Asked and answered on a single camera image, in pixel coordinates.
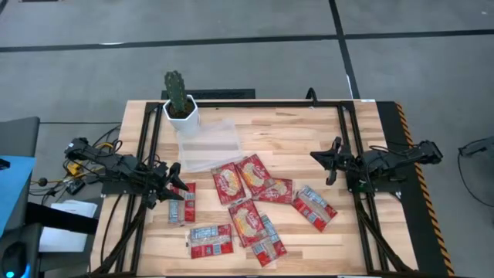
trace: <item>wooden table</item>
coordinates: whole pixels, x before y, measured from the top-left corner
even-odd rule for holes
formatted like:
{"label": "wooden table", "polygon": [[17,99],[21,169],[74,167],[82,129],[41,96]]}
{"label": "wooden table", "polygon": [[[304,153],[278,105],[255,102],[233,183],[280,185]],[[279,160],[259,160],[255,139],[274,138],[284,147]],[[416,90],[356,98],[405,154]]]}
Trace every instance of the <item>wooden table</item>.
{"label": "wooden table", "polygon": [[[120,131],[123,142],[119,151],[121,154],[136,154],[145,103],[141,100],[127,103]],[[376,103],[357,100],[355,107],[364,148],[372,144],[385,146]],[[293,179],[296,188],[309,185],[339,214],[321,233],[289,205],[255,202],[258,210],[271,219],[288,250],[287,255],[261,268],[252,250],[239,245],[235,233],[233,254],[190,259],[185,246],[185,233],[190,228],[230,223],[232,220],[227,208],[219,202],[209,172],[182,173],[182,180],[195,181],[197,184],[196,223],[170,227],[167,223],[167,202],[156,205],[152,211],[148,210],[137,273],[139,276],[366,273],[354,201],[347,191],[344,173],[338,172],[336,183],[328,187],[325,185],[327,171],[309,156],[310,151],[329,149],[333,139],[341,136],[336,108],[200,108],[199,113],[202,123],[233,119],[245,155],[256,153],[273,177]],[[353,140],[350,117],[346,115],[346,119],[350,139]],[[147,144],[150,140],[151,136],[147,136]],[[161,121],[157,154],[166,162],[178,159],[175,131],[165,116]],[[107,196],[103,203],[91,255],[93,269],[100,264],[103,233],[116,199],[116,196]],[[416,269],[417,263],[400,202],[388,193],[377,193],[375,199],[384,238],[406,264]],[[124,196],[110,224],[105,256],[120,237],[126,205],[127,196]],[[378,269],[377,250],[370,234],[369,239],[374,268]],[[132,246],[129,244],[127,247],[124,270],[130,268]]]}

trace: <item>snack packet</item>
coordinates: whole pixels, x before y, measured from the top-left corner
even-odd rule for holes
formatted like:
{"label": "snack packet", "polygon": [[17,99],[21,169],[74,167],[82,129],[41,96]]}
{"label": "snack packet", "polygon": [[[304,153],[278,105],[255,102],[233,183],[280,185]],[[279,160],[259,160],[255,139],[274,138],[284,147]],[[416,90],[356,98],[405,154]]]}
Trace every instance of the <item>snack packet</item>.
{"label": "snack packet", "polygon": [[233,253],[232,226],[226,224],[191,229],[188,245],[192,259]]}
{"label": "snack packet", "polygon": [[338,213],[307,185],[297,193],[292,205],[320,232],[326,228],[327,224]]}
{"label": "snack packet", "polygon": [[244,247],[251,246],[268,235],[251,199],[233,205],[228,211]]}
{"label": "snack packet", "polygon": [[287,251],[268,216],[263,215],[261,220],[268,232],[268,236],[261,239],[261,241],[254,243],[252,251],[261,263],[261,266],[265,266],[275,259],[278,259],[280,256],[285,255]]}
{"label": "snack packet", "polygon": [[227,205],[245,197],[242,180],[233,162],[214,168],[211,170],[211,173],[213,174],[219,201],[222,205]]}
{"label": "snack packet", "polygon": [[195,222],[195,182],[186,183],[188,192],[174,186],[170,190],[184,197],[184,201],[168,200],[168,223],[184,225]]}
{"label": "snack packet", "polygon": [[245,158],[236,163],[235,166],[244,179],[245,185],[250,189],[252,196],[256,196],[275,184],[257,154]]}
{"label": "snack packet", "polygon": [[285,178],[273,178],[275,184],[252,197],[256,201],[291,204],[293,198],[293,181]]}

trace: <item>white paper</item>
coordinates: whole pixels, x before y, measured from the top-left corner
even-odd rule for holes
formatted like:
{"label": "white paper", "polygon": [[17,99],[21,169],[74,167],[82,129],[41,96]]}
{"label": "white paper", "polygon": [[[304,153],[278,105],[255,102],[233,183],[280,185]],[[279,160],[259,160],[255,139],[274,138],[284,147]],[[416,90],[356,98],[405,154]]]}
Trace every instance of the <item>white paper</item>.
{"label": "white paper", "polygon": [[[93,217],[97,205],[89,202],[66,200],[63,203],[54,203],[51,207],[68,213]],[[39,240],[39,251],[82,252],[86,245],[86,239],[87,234],[45,227]]]}

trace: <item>clear plastic container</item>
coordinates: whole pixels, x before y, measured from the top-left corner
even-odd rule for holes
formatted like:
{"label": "clear plastic container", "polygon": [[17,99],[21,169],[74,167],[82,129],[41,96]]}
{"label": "clear plastic container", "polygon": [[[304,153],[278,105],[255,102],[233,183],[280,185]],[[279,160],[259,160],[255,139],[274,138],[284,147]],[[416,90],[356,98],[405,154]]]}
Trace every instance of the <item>clear plastic container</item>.
{"label": "clear plastic container", "polygon": [[182,171],[209,171],[242,159],[242,148],[233,120],[202,124],[194,133],[177,132]]}

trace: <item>white hexagonal pot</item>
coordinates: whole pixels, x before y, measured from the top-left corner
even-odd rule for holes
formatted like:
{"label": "white hexagonal pot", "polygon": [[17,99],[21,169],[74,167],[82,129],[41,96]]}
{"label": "white hexagonal pot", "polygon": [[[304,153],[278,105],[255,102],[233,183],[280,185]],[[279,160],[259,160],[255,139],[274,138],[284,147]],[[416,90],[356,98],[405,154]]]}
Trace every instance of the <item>white hexagonal pot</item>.
{"label": "white hexagonal pot", "polygon": [[192,132],[195,131],[199,127],[199,109],[197,104],[195,103],[194,97],[192,95],[187,95],[187,98],[189,100],[192,100],[192,103],[194,104],[194,110],[186,117],[185,119],[175,119],[170,117],[168,115],[168,105],[170,105],[171,101],[168,100],[164,105],[163,105],[163,110],[165,115],[167,115],[167,119],[170,121],[171,125],[175,127],[177,131],[184,131],[184,132]]}

